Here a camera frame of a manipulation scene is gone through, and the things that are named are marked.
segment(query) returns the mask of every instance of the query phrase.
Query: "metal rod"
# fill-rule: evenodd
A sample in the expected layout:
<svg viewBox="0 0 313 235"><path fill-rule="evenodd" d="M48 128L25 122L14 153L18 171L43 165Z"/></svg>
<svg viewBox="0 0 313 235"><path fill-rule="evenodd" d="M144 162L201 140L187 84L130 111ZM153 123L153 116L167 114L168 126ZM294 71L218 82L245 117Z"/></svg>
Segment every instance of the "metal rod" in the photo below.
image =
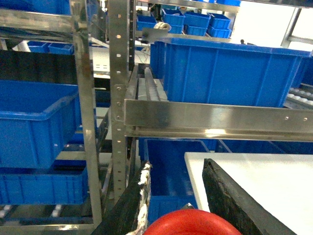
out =
<svg viewBox="0 0 313 235"><path fill-rule="evenodd" d="M89 191L93 223L102 221L99 184L99 155L96 143L94 79L90 68L88 17L85 0L70 0L73 18L73 44L77 81L82 112L84 146L88 170Z"/></svg>
<svg viewBox="0 0 313 235"><path fill-rule="evenodd" d="M2 27L71 33L71 16L0 9Z"/></svg>
<svg viewBox="0 0 313 235"><path fill-rule="evenodd" d="M281 43L281 46L284 48L288 48L290 45L289 37L292 35L292 32L294 30L294 27L295 27L297 21L298 21L300 13L301 13L301 8L295 7L293 10L293 14L291 16L291 19L289 21L288 27L286 29L284 38L283 38L282 43Z"/></svg>

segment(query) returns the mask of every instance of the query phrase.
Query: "white cable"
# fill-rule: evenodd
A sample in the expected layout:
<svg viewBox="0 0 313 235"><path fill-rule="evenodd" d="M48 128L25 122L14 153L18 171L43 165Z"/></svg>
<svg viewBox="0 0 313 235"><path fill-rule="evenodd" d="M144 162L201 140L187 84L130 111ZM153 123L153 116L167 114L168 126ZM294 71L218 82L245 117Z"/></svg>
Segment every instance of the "white cable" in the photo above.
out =
<svg viewBox="0 0 313 235"><path fill-rule="evenodd" d="M167 31L170 31L172 27L168 23L159 22L154 26L154 28L167 29Z"/></svg>

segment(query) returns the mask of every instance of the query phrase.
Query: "metal shelving rack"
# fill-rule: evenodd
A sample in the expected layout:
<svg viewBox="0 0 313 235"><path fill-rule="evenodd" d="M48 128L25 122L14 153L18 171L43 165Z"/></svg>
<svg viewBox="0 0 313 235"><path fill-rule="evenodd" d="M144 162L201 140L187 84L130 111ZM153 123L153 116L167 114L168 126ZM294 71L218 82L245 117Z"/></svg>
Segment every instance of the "metal shelving rack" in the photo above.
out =
<svg viewBox="0 0 313 235"><path fill-rule="evenodd" d="M141 1L221 11L238 12L239 9L188 0ZM313 2L303 0L250 1L313 8ZM128 1L114 0L110 2L109 17L112 151L116 199L126 187L126 137L313 141L311 110L166 102L158 99L158 95L148 95L157 94L157 89L149 82L146 82L146 92L150 99L138 100L138 66L131 63L134 57L134 9Z"/></svg>
<svg viewBox="0 0 313 235"><path fill-rule="evenodd" d="M33 41L73 43L79 97L82 112L84 151L62 152L58 159L86 160L89 178L89 195L92 218L54 218L40 222L40 219L23 226L19 221L6 221L0 226L0 234L42 234L44 232L77 231L90 234L102 221L106 192L99 179L99 151L108 127L106 116L99 129L95 128L95 91L92 66L89 57L90 25L87 17L86 0L70 0L71 15L52 15L35 12L0 9L0 26L19 29L17 33L0 32L2 39L22 39ZM104 39L105 13L98 6L98 14L92 19L96 26L98 40ZM108 187L110 175L105 181Z"/></svg>

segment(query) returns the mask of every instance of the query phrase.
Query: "stainless steel shelf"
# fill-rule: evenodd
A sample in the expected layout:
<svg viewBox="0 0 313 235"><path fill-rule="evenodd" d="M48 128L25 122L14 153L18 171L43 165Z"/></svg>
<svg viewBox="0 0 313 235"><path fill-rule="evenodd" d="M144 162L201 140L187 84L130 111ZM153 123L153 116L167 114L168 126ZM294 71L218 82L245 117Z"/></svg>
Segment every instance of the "stainless steel shelf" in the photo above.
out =
<svg viewBox="0 0 313 235"><path fill-rule="evenodd" d="M0 26L49 32L72 33L72 17L0 9Z"/></svg>
<svg viewBox="0 0 313 235"><path fill-rule="evenodd" d="M204 1L189 1L189 0L139 0L141 2L148 2L152 4L165 4L172 6L185 6L185 7L194 7L198 9L208 9L215 11L225 11L238 13L240 7L238 6L230 6L216 3L207 3Z"/></svg>
<svg viewBox="0 0 313 235"><path fill-rule="evenodd" d="M135 94L130 90L137 86L132 79L130 82L127 94ZM313 141L312 110L149 101L127 96L124 123L127 136Z"/></svg>
<svg viewBox="0 0 313 235"><path fill-rule="evenodd" d="M157 31L158 31L158 29L145 28L144 31L136 31L135 36L136 37L142 37L142 35L145 35L145 37L149 37L149 34L150 34L154 39L157 39L158 37L160 37L160 38L184 38L184 39L213 41L213 42L221 42L221 43L230 43L230 41L231 41L230 38L215 38L215 37L211 37L209 35L195 36L195 35L175 34L175 33L167 33L167 34L162 33L162 34L158 35Z"/></svg>
<svg viewBox="0 0 313 235"><path fill-rule="evenodd" d="M198 9L209 9L225 12L237 13L239 7L229 6L215 3L207 3L201 1L188 1L188 0L140 0L141 2L148 2L153 4L165 4L174 6L185 6L185 7L195 7ZM268 3L275 5L285 5L285 6L295 6L304 8L313 8L313 2L308 0L244 0L258 3Z"/></svg>

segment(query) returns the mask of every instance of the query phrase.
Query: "perforated metal post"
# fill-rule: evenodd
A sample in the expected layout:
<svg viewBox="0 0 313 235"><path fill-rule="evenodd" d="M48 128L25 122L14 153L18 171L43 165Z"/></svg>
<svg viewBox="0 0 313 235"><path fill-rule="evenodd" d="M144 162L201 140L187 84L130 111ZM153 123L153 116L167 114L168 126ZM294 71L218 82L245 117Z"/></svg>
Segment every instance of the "perforated metal post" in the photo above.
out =
<svg viewBox="0 0 313 235"><path fill-rule="evenodd" d="M113 183L114 199L117 202L126 188L127 175L123 105L129 77L130 3L126 0L112 0L109 9Z"/></svg>

